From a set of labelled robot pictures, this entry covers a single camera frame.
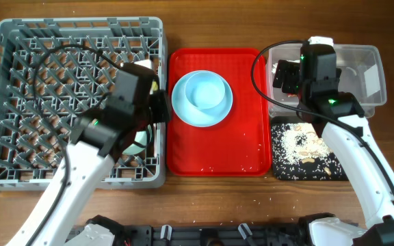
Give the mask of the green bowl with food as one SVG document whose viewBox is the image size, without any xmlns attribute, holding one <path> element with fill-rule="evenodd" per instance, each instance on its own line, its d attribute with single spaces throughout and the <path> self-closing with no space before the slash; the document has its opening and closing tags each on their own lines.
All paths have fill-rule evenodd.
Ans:
<svg viewBox="0 0 394 246">
<path fill-rule="evenodd" d="M 153 138 L 152 127 L 147 126 L 145 130 L 136 133 L 133 144 L 131 144 L 128 148 L 126 148 L 122 153 L 125 155 L 139 154 L 140 152 L 142 152 L 148 147 L 152 138 Z"/>
</svg>

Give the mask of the light blue plate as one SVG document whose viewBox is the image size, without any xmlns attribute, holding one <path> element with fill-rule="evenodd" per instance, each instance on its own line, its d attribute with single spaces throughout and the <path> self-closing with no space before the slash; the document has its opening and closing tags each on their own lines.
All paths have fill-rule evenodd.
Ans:
<svg viewBox="0 0 394 246">
<path fill-rule="evenodd" d="M 219 124 L 231 111 L 233 106 L 233 91 L 225 80 L 226 95 L 224 100 L 212 109 L 199 110 L 193 107 L 185 98 L 185 82 L 192 72 L 178 80 L 173 87 L 171 101 L 175 114 L 185 123 L 195 127 L 210 127 Z"/>
</svg>

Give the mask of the red plastic tray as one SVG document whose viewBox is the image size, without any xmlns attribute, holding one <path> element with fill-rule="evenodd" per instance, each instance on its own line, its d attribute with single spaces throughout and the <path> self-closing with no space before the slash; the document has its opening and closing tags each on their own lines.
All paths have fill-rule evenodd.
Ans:
<svg viewBox="0 0 394 246">
<path fill-rule="evenodd" d="M 262 176 L 272 164 L 265 60 L 254 48 L 183 48 L 170 56 L 169 92 L 189 72 L 209 70 L 233 91 L 230 113 L 210 127 L 186 124 L 177 115 L 167 125 L 166 164 L 179 176 Z"/>
</svg>

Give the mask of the light blue bowl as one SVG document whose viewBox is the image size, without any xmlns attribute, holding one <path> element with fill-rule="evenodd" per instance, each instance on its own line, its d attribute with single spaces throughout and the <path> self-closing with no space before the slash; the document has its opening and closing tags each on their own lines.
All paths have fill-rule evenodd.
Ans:
<svg viewBox="0 0 394 246">
<path fill-rule="evenodd" d="M 225 95 L 225 80 L 208 70 L 192 72 L 185 82 L 185 98 L 199 110 L 218 106 Z"/>
</svg>

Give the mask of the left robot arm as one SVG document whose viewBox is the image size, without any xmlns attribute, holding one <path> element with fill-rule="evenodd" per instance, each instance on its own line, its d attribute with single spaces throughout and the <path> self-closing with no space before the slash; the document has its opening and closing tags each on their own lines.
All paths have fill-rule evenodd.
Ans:
<svg viewBox="0 0 394 246">
<path fill-rule="evenodd" d="M 149 59 L 119 65 L 116 87 L 104 108 L 91 108 L 75 121 L 53 179 L 9 245 L 64 245 L 99 183 L 135 144 L 135 136 L 167 122 L 166 92 L 153 90 L 159 77 Z"/>
</svg>

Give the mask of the yellow plastic cup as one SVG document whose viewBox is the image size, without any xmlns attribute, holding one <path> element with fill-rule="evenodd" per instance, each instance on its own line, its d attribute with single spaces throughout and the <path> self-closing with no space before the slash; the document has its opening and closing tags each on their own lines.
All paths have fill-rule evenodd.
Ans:
<svg viewBox="0 0 394 246">
<path fill-rule="evenodd" d="M 151 85 L 150 93 L 153 94 L 153 93 L 156 92 L 158 89 L 159 89 L 158 82 L 153 81 L 153 82 L 152 82 L 152 85 Z"/>
</svg>

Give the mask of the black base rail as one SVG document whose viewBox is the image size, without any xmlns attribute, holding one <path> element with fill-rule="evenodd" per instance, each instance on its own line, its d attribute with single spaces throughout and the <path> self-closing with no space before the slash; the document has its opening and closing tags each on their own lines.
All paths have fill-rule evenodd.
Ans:
<svg viewBox="0 0 394 246">
<path fill-rule="evenodd" d="M 70 231 L 67 245 L 304 245 L 294 223 L 270 225 L 219 225 L 173 227 L 163 225 L 100 225 L 97 223 Z"/>
</svg>

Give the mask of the clear plastic bin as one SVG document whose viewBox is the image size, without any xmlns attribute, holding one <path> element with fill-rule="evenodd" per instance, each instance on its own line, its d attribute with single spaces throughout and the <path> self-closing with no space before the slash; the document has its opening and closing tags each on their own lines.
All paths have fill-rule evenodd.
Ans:
<svg viewBox="0 0 394 246">
<path fill-rule="evenodd" d="M 298 106 L 298 97 L 273 87 L 273 80 L 278 61 L 300 61 L 301 46 L 284 44 L 270 49 L 266 64 L 267 96 L 292 107 Z M 375 108 L 387 101 L 384 69 L 378 49 L 370 45 L 336 44 L 334 50 L 337 68 L 341 69 L 339 91 L 352 93 L 363 108 L 365 117 L 372 117 Z"/>
</svg>

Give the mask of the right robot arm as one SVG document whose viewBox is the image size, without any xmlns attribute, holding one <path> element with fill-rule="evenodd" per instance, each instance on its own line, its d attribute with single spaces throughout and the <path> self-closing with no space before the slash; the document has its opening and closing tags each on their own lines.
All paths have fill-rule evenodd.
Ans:
<svg viewBox="0 0 394 246">
<path fill-rule="evenodd" d="M 339 160 L 355 190 L 366 229 L 336 217 L 307 217 L 312 245 L 394 245 L 394 172 L 376 144 L 356 97 L 338 89 L 340 73 L 332 42 L 303 41 L 292 86 L 298 116 Z"/>
</svg>

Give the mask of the grey dishwasher rack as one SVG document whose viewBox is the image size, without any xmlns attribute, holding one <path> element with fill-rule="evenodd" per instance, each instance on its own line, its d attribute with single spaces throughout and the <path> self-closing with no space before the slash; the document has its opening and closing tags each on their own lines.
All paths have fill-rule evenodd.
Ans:
<svg viewBox="0 0 394 246">
<path fill-rule="evenodd" d="M 0 22 L 0 191 L 43 190 L 76 117 L 105 105 L 121 62 L 150 59 L 166 86 L 163 22 L 150 17 Z"/>
</svg>

